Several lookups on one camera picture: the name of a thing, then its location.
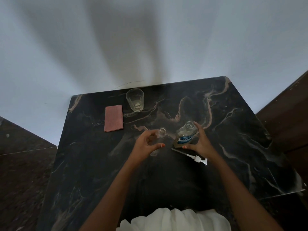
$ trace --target floor tile line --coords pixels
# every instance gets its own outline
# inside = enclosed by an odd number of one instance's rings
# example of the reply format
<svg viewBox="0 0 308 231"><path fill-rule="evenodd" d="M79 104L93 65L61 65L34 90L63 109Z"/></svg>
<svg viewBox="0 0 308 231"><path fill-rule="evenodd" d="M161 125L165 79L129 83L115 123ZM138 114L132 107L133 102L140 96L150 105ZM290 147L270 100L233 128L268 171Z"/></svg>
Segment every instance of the floor tile line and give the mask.
<svg viewBox="0 0 308 231"><path fill-rule="evenodd" d="M37 151L37 150L44 150L44 149L49 149L49 148L54 148L54 147L46 147L46 148L40 148L40 149L28 150L28 151ZM18 151L18 152L12 152L12 153L2 154L2 155L10 155L10 154L16 154L16 153L22 153L22 152L27 152L27 151Z"/></svg>

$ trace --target small glass bottle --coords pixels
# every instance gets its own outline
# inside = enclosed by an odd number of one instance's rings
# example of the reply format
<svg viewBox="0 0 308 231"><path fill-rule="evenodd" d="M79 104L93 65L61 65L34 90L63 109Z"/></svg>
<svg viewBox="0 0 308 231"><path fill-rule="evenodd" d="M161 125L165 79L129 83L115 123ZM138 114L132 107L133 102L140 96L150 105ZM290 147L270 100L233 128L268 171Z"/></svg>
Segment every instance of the small glass bottle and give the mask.
<svg viewBox="0 0 308 231"><path fill-rule="evenodd" d="M160 142L160 139L166 136L166 129L165 128L160 128L159 131L156 132L157 139L153 141L153 144L156 144ZM158 149L151 152L150 156L157 156Z"/></svg>
<svg viewBox="0 0 308 231"><path fill-rule="evenodd" d="M182 147L190 143L197 132L198 129L192 121L186 122L186 124L175 133L175 140L173 142L174 147Z"/></svg>

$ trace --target pink folded cloth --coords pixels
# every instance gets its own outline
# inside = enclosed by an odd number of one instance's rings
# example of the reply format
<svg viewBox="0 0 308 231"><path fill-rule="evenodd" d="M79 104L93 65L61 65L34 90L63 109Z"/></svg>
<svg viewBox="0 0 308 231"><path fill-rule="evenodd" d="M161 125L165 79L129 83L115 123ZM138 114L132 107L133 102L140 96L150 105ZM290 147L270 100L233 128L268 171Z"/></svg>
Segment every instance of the pink folded cloth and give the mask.
<svg viewBox="0 0 308 231"><path fill-rule="evenodd" d="M123 129L122 105L108 106L105 109L104 131L116 131Z"/></svg>

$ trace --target blue label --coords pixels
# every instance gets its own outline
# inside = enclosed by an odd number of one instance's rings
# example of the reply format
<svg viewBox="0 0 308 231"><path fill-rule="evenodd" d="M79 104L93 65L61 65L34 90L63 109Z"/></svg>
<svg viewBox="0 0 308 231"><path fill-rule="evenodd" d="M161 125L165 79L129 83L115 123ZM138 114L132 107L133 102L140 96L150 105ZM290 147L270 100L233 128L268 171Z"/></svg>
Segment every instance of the blue label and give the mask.
<svg viewBox="0 0 308 231"><path fill-rule="evenodd" d="M178 140L178 144L184 144L184 143L188 143L190 140L192 140L192 138L195 136L195 134L190 135L190 136L185 136L185 137L181 137Z"/></svg>

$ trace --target white shirt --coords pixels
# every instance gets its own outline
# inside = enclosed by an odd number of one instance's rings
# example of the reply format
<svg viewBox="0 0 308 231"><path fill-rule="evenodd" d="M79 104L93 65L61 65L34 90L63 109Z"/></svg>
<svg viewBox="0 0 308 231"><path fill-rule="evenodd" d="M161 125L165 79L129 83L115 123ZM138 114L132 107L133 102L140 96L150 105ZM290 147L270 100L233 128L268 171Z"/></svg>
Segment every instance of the white shirt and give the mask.
<svg viewBox="0 0 308 231"><path fill-rule="evenodd" d="M229 221L214 209L195 213L191 209L180 211L159 208L147 217L137 217L131 223L121 221L116 231L231 231Z"/></svg>

